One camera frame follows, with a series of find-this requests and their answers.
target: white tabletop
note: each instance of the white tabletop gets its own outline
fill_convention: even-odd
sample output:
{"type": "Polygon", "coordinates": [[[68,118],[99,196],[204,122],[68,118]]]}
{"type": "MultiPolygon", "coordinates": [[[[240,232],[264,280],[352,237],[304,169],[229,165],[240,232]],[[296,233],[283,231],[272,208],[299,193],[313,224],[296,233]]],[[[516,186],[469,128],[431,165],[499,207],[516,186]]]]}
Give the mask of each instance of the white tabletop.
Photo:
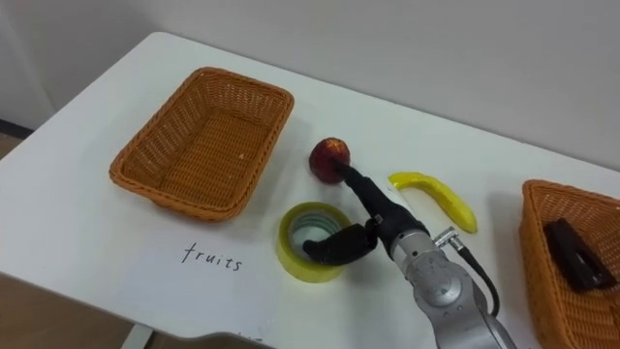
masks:
{"type": "MultiPolygon", "coordinates": [[[[346,187],[322,185],[308,173],[308,152],[329,136],[348,143],[363,173],[434,175],[470,204],[480,232],[463,240],[500,291],[499,319],[518,347],[539,347],[517,239],[521,184],[539,177],[620,196],[619,173],[162,33],[0,162],[0,271],[179,337],[235,333],[279,348],[434,348],[411,286],[383,248],[319,285],[288,276],[276,259],[276,227],[295,204],[323,201],[366,219],[346,187]],[[295,97],[250,204],[222,224],[169,213],[108,177],[116,153],[202,66],[295,97]],[[239,270],[226,262],[181,263],[194,243],[241,262],[239,270]]],[[[451,224],[429,198],[406,198],[434,234],[451,224]]]]}

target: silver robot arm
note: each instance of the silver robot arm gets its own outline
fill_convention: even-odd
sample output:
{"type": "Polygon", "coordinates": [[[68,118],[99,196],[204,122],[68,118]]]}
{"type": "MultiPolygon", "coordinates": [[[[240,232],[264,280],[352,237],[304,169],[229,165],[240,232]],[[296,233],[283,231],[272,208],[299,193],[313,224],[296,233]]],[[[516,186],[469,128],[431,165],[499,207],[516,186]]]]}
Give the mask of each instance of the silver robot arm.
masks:
{"type": "Polygon", "coordinates": [[[493,283],[454,229],[433,240],[426,227],[397,204],[402,200],[383,192],[370,178],[348,165],[334,160],[333,167],[371,218],[365,226],[355,224],[323,241],[305,241],[303,249],[313,261],[331,266],[348,264],[369,253],[380,240],[387,255],[414,287],[416,303],[430,320],[439,349],[516,348],[495,319],[499,297],[493,283]],[[486,297],[471,275],[451,262],[442,250],[446,244],[457,250],[491,290],[491,314],[486,297]]]}
{"type": "Polygon", "coordinates": [[[391,248],[394,263],[414,287],[440,349],[516,349],[508,332],[489,315],[486,297],[470,274],[448,260],[441,247],[463,248],[454,229],[432,240],[426,232],[400,234],[391,248]]]}

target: empty wicker basket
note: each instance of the empty wicker basket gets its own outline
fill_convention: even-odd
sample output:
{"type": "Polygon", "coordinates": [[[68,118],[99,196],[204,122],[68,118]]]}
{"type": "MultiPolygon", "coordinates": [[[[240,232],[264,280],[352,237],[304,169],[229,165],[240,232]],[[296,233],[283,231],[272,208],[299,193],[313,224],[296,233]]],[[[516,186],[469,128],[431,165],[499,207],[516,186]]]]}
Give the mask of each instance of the empty wicker basket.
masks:
{"type": "Polygon", "coordinates": [[[201,220],[234,217],[258,184],[293,104],[282,88],[198,69],[120,151],[110,178],[201,220]]]}
{"type": "Polygon", "coordinates": [[[566,218],[620,278],[620,201],[542,180],[523,185],[520,240],[530,312],[547,349],[620,348],[620,287],[575,293],[552,262],[543,225],[566,218]]]}

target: yellow banana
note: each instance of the yellow banana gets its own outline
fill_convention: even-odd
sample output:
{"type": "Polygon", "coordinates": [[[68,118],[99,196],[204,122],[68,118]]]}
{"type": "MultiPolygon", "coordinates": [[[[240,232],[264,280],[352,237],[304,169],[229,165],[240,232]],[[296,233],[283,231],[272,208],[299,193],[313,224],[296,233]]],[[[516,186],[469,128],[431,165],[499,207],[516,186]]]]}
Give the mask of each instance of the yellow banana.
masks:
{"type": "Polygon", "coordinates": [[[398,190],[413,187],[430,195],[462,230],[468,233],[478,231],[476,215],[446,184],[430,175],[421,173],[397,173],[389,182],[398,190]]]}

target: black cable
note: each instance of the black cable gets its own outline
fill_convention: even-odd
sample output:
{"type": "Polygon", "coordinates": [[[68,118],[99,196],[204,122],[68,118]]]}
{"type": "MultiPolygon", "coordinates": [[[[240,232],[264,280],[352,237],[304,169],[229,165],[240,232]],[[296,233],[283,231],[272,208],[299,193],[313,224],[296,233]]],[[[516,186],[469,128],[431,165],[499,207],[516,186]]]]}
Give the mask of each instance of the black cable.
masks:
{"type": "Polygon", "coordinates": [[[473,270],[476,271],[478,275],[482,278],[486,287],[491,292],[491,298],[493,299],[493,309],[491,310],[491,316],[497,317],[497,314],[500,312],[500,295],[497,293],[497,289],[491,281],[490,277],[484,271],[484,268],[478,263],[472,252],[470,252],[469,248],[463,247],[458,250],[458,254],[461,256],[467,264],[472,267],[473,270]]]}

